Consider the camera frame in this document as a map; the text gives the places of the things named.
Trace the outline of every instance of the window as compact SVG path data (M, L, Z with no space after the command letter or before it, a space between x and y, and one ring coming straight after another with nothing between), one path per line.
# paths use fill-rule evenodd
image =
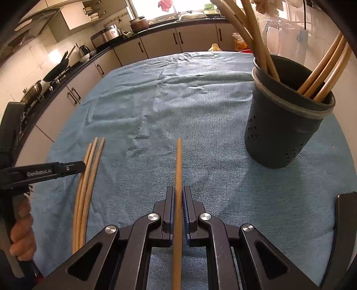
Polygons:
M158 7L160 0L132 0L138 16L145 16L146 19L153 19L156 17L175 13L174 8L171 7L168 12L162 11ZM173 0L177 12L187 10L203 10L205 4L210 3L210 0Z

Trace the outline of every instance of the cabinet handle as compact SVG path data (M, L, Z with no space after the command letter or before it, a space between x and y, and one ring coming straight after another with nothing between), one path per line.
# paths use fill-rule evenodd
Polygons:
M179 32L178 35L180 36L181 44L183 44L182 37L181 37L181 32Z
M75 97L72 96L72 94L70 92L67 93L67 95L70 95L71 98L74 100L74 104L76 105L77 104L77 100Z
M174 36L175 43L177 44L175 33L173 33L172 35Z
M101 66L99 64L97 64L97 67L100 68L100 70L102 71L102 75L104 75L104 71L102 70Z
M138 42L137 44L139 45L141 52L144 52L141 48L140 42Z
M77 93L76 89L75 89L75 88L72 88L72 91L75 91L75 93L76 93L77 96L78 96L78 100L80 100L80 99L81 99L81 96Z

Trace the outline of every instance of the red object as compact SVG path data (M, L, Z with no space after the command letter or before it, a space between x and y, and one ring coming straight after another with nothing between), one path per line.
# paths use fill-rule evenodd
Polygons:
M241 50L240 53L252 53L250 49Z
M161 0L158 5L163 11L168 12L172 6L172 0Z

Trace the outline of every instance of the blue tablecloth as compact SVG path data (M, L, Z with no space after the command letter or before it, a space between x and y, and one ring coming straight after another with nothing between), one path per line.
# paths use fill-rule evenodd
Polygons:
M106 138L90 204L87 240L108 224L123 227L152 211L174 182L176 139L183 139L183 182L207 212L249 222L315 283L332 246L334 203L356 190L350 151L336 118L326 118L286 168L248 155L244 130L252 98L252 56L194 52L150 59L108 74L52 146L48 161L81 160ZM78 177L35 187L35 262L47 275L71 254ZM172 248L153 249L148 289L171 287ZM207 289L204 249L184 242L183 289Z

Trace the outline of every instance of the brown pot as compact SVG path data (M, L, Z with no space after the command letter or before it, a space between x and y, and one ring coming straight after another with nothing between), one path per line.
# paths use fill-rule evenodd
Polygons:
M134 33L149 29L149 22L144 16L140 16L130 21L131 29Z

